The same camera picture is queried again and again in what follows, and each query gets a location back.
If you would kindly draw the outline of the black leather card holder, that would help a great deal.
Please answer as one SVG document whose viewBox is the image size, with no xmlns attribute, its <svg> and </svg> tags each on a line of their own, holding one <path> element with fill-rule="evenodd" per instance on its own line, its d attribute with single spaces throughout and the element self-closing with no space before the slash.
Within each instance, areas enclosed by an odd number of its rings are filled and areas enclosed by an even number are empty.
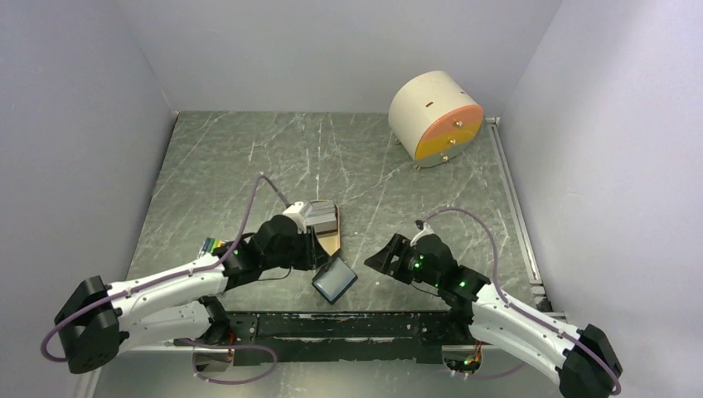
<svg viewBox="0 0 703 398">
<path fill-rule="evenodd" d="M 341 258 L 324 265 L 313 277 L 312 286 L 331 305 L 357 281 L 358 276 Z"/>
</svg>

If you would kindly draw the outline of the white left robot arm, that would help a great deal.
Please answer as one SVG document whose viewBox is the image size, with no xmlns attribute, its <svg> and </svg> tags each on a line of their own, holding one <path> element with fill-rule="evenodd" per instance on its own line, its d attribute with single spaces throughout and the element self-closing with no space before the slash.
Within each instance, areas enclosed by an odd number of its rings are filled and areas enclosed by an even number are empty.
<svg viewBox="0 0 703 398">
<path fill-rule="evenodd" d="M 340 247 L 329 251 L 323 242 L 339 230 L 336 214 L 283 213 L 174 269 L 112 284 L 85 279 L 55 316 L 41 353 L 83 374 L 153 342 L 229 342 L 232 327 L 218 295 L 258 282 L 270 269 L 318 271 L 332 264 Z"/>
</svg>

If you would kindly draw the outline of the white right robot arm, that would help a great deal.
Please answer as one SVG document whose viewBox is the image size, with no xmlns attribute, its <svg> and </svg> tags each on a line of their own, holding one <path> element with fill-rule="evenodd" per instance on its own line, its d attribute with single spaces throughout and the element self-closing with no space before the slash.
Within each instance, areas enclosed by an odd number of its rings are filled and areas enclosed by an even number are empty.
<svg viewBox="0 0 703 398">
<path fill-rule="evenodd" d="M 455 342 L 474 338 L 501 348 L 553 381 L 562 396 L 618 392 L 623 367 L 601 328 L 578 328 L 513 298 L 484 274 L 460 265 L 437 235 L 410 240 L 395 234 L 364 264 L 405 284 L 434 286 L 455 314 L 447 322 Z"/>
</svg>

